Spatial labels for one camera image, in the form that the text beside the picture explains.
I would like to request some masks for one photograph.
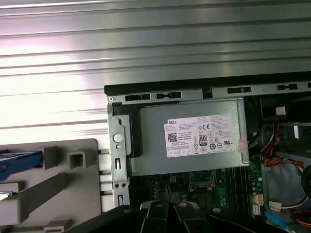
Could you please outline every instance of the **metal bracket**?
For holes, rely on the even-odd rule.
[[[128,191],[126,169],[125,129],[119,124],[119,119],[113,116],[113,106],[108,104],[109,148],[111,159],[112,194],[114,207],[128,205],[130,196]]]

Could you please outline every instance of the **blue latch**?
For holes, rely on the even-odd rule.
[[[42,152],[0,154],[0,181],[11,174],[31,169],[42,164]]]

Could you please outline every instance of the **sticker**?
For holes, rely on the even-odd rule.
[[[169,119],[164,131],[169,158],[235,150],[231,115]]]
[[[238,145],[238,152],[243,153],[245,150],[246,140],[240,140]]]

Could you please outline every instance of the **white connector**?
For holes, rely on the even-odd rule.
[[[263,194],[256,194],[254,196],[254,203],[256,203],[257,205],[264,205],[264,203],[263,203]]]
[[[281,210],[282,210],[282,203],[270,201],[269,202],[269,208],[271,210],[275,210],[275,211],[281,212]]]
[[[259,205],[253,204],[253,214],[254,215],[260,215],[261,214]]]

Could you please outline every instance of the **power connector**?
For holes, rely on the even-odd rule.
[[[254,203],[257,205],[264,205],[263,194],[256,194],[256,196],[254,196]]]

